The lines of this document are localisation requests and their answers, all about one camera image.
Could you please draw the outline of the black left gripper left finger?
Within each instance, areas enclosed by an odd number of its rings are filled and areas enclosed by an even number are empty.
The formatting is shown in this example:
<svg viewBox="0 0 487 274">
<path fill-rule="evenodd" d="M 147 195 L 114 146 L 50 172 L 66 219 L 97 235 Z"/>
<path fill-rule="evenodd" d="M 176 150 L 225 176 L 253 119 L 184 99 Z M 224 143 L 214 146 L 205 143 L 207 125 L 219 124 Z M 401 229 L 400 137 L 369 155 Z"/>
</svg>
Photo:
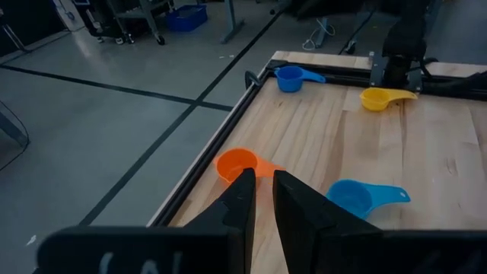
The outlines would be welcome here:
<svg viewBox="0 0 487 274">
<path fill-rule="evenodd" d="M 256 175 L 247 168 L 183 227 L 73 226 L 37 251 L 41 273 L 248 273 Z"/>
</svg>

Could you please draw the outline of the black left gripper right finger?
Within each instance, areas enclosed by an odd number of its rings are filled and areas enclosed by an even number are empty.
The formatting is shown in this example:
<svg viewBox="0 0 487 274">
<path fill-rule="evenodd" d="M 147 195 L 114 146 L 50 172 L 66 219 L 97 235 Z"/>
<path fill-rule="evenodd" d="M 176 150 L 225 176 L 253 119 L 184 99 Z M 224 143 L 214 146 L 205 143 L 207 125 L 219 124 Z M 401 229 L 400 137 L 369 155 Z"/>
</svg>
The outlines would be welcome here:
<svg viewBox="0 0 487 274">
<path fill-rule="evenodd" d="M 484 230 L 383 230 L 283 170 L 272 191 L 290 273 L 486 271 Z"/>
</svg>

